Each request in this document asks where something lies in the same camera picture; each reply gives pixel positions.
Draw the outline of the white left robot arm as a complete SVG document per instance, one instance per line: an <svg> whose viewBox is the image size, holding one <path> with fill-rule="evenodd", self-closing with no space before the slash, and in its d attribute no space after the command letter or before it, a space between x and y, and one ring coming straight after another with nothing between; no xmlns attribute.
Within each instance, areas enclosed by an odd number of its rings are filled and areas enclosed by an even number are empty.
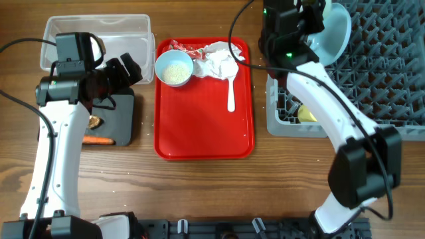
<svg viewBox="0 0 425 239"><path fill-rule="evenodd" d="M90 222L80 218L78 172L92 101L107 98L141 80L141 68L125 53L101 70L81 62L59 62L56 76L36 87L40 117L38 149L20 218L5 222L2 238L142 238L132 212L109 213Z"/></svg>

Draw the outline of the orange carrot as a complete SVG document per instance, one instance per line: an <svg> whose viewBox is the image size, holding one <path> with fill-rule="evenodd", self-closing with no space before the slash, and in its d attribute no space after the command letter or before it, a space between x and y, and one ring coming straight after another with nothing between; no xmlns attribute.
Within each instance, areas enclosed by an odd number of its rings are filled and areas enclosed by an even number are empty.
<svg viewBox="0 0 425 239"><path fill-rule="evenodd" d="M113 139L92 135L85 135L82 141L83 145L114 145L115 143Z"/></svg>

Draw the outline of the yellow cup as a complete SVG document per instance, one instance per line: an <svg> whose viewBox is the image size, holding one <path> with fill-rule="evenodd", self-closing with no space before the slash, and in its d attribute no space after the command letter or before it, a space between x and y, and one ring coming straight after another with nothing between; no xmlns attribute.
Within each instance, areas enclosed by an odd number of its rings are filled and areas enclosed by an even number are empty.
<svg viewBox="0 0 425 239"><path fill-rule="evenodd" d="M300 122L317 122L314 115L308 110L305 105L301 105L297 111L297 118Z"/></svg>

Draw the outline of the red snack wrapper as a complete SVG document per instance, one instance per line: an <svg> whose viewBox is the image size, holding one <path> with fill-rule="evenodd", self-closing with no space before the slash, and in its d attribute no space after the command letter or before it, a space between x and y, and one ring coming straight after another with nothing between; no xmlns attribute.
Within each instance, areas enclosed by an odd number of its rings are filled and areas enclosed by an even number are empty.
<svg viewBox="0 0 425 239"><path fill-rule="evenodd" d="M187 53L193 60L204 60L206 53L203 48L194 48L176 40L171 40L167 50L180 50Z"/></svg>

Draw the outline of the white napkin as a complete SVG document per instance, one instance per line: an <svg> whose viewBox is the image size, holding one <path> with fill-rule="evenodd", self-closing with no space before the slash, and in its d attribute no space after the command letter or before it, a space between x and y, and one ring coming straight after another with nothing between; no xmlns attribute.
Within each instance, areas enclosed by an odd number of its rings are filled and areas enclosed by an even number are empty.
<svg viewBox="0 0 425 239"><path fill-rule="evenodd" d="M193 61L193 75L199 78L210 76L220 80L235 79L238 63L233 58L227 42L218 41L201 48L205 56Z"/></svg>

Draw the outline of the light blue plate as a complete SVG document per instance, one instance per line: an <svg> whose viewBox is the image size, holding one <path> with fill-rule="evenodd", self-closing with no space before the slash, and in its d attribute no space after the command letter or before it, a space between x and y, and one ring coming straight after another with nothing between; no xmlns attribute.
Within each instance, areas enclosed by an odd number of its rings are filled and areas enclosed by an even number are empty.
<svg viewBox="0 0 425 239"><path fill-rule="evenodd" d="M324 19L324 30L309 35L307 44L324 66L335 63L346 49L351 36L351 16L342 4L332 3Z"/></svg>

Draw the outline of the brown mushroom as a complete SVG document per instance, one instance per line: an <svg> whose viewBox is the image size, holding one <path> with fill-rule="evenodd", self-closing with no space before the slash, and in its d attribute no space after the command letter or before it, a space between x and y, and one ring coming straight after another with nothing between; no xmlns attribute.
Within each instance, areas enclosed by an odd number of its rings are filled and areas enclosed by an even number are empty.
<svg viewBox="0 0 425 239"><path fill-rule="evenodd" d="M98 116L90 116L88 122L88 129L95 129L102 124L102 119Z"/></svg>

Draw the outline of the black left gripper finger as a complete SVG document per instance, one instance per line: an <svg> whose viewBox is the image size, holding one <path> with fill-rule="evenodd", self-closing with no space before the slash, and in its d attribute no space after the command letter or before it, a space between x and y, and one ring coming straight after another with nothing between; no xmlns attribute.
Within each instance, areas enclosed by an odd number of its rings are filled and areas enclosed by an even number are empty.
<svg viewBox="0 0 425 239"><path fill-rule="evenodd" d="M130 87L129 74L117 58L107 61L105 70L111 90Z"/></svg>
<svg viewBox="0 0 425 239"><path fill-rule="evenodd" d="M127 80L129 82L129 85L134 85L135 83L143 79L139 64L133 60L133 58L128 52L121 55L120 58L123 61L125 68L128 72Z"/></svg>

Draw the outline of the white plastic spoon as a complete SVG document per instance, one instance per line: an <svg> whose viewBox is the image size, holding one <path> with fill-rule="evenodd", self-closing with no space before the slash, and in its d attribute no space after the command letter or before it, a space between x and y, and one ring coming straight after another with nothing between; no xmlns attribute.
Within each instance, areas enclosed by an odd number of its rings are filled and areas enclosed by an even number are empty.
<svg viewBox="0 0 425 239"><path fill-rule="evenodd" d="M236 109L235 97L234 97L234 80L235 76L228 79L228 101L227 109L229 112L234 112Z"/></svg>

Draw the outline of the light blue rice bowl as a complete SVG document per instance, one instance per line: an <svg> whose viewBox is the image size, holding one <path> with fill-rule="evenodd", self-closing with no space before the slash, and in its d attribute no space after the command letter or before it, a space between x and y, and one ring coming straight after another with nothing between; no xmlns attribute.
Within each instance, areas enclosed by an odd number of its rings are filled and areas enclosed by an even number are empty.
<svg viewBox="0 0 425 239"><path fill-rule="evenodd" d="M155 62L155 73L158 79L171 87L186 84L193 74L194 64L191 57L180 50L168 50L161 54Z"/></svg>

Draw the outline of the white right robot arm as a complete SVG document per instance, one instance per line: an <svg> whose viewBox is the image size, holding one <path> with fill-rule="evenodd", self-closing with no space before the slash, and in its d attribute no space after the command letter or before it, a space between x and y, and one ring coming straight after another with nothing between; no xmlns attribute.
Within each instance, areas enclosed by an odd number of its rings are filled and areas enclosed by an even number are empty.
<svg viewBox="0 0 425 239"><path fill-rule="evenodd" d="M270 77L307 107L335 149L331 192L312 212L308 231L311 238L332 238L400 185L401 136L356 108L325 71L351 36L344 6L327 1L265 1L263 6L259 47Z"/></svg>

